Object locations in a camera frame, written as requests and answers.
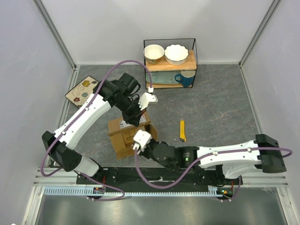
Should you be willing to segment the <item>blue mug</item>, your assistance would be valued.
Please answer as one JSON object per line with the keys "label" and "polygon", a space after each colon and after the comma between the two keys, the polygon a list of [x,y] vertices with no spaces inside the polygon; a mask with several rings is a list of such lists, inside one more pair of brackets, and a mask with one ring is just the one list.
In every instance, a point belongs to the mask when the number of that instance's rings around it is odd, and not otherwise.
{"label": "blue mug", "polygon": [[174,76],[175,81],[180,83],[183,87],[189,87],[194,80],[195,70],[181,71]]}

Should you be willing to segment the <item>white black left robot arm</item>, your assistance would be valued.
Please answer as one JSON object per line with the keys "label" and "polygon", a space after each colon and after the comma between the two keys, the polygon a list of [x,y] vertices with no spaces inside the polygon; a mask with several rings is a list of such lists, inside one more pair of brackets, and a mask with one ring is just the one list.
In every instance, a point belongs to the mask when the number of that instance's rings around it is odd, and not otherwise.
{"label": "white black left robot arm", "polygon": [[137,92],[140,87],[139,82],[127,73],[118,80],[99,83],[83,106],[62,127],[53,133],[44,132],[42,141],[47,155],[66,172],[84,173],[92,184],[99,184],[103,179],[100,166],[74,148],[94,122],[112,107],[117,107],[122,112],[127,124],[139,126],[140,118],[145,112],[139,105]]}

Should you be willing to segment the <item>white scalloped bowl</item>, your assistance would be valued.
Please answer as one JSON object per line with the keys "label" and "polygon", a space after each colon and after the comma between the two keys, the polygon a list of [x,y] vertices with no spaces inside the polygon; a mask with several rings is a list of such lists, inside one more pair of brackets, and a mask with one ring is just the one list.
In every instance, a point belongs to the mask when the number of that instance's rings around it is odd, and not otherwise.
{"label": "white scalloped bowl", "polygon": [[165,49],[165,59],[171,65],[182,65],[189,56],[189,50],[182,45],[170,45]]}

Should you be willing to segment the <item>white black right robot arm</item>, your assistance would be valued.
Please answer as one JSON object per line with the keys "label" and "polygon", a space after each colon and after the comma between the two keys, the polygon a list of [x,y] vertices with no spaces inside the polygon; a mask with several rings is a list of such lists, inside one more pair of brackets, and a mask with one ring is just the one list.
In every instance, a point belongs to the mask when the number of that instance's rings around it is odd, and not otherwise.
{"label": "white black right robot arm", "polygon": [[258,170],[263,173],[286,172],[277,140],[265,134],[258,134],[248,142],[221,147],[175,147],[151,139],[138,154],[170,170],[184,171],[193,165],[194,169],[199,167],[204,171],[220,166],[221,169],[215,172],[214,177],[222,185]]}

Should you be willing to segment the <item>floral square coaster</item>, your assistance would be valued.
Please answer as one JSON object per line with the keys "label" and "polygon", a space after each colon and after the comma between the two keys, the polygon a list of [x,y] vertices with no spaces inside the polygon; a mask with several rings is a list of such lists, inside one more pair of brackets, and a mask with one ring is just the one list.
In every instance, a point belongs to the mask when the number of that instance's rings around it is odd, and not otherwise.
{"label": "floral square coaster", "polygon": [[98,81],[91,76],[85,77],[80,81],[73,89],[71,89],[66,95],[72,104],[80,108],[93,93],[93,89],[97,86]]}

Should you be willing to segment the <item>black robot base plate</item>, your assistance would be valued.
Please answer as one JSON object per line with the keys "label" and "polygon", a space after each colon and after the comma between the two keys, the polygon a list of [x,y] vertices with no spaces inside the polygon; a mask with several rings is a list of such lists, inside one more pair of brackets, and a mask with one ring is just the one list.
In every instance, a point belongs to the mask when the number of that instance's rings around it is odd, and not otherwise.
{"label": "black robot base plate", "polygon": [[[172,171],[162,167],[141,167],[140,170],[150,183],[158,186],[172,184],[183,174],[183,171]],[[125,184],[130,184],[130,186],[134,184],[138,186],[146,184],[139,176],[135,167],[102,168],[92,179],[118,189]],[[242,185],[243,181],[242,178],[226,179],[221,172],[221,166],[208,170],[194,166],[178,184],[194,184],[221,188],[223,186]]]}

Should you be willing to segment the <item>brown cardboard express box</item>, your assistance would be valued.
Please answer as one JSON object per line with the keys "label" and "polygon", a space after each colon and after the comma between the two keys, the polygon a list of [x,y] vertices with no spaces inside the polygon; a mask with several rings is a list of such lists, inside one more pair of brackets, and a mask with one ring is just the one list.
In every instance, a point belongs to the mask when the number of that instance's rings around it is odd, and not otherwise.
{"label": "brown cardboard express box", "polygon": [[117,160],[134,155],[131,145],[138,130],[147,131],[156,141],[158,140],[158,132],[151,124],[147,112],[142,115],[138,127],[127,124],[122,117],[108,122],[108,136],[115,150]]}

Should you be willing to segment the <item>pale green rectangular plate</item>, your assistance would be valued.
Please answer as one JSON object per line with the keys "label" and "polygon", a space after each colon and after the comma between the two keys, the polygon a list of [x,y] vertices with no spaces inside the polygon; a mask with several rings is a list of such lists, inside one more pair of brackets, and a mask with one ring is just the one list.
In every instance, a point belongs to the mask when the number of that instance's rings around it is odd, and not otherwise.
{"label": "pale green rectangular plate", "polygon": [[175,76],[180,74],[180,71],[151,72],[150,74],[153,84],[178,84],[175,81]]}

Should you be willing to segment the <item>yellow utility knife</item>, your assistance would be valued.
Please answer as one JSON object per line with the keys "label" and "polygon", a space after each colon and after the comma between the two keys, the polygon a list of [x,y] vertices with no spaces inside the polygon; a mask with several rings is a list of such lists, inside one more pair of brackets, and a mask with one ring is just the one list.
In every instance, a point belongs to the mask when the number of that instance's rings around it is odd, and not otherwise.
{"label": "yellow utility knife", "polygon": [[185,121],[184,120],[180,120],[180,140],[182,142],[185,142],[186,136],[185,136]]}

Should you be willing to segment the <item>cream ceramic bowl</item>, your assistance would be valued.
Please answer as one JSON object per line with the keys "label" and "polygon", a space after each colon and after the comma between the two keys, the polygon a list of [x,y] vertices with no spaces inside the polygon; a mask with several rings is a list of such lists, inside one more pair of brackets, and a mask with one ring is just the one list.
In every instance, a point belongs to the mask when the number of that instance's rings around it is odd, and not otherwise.
{"label": "cream ceramic bowl", "polygon": [[150,64],[157,64],[161,61],[165,54],[165,50],[160,45],[148,45],[144,48],[144,57]]}

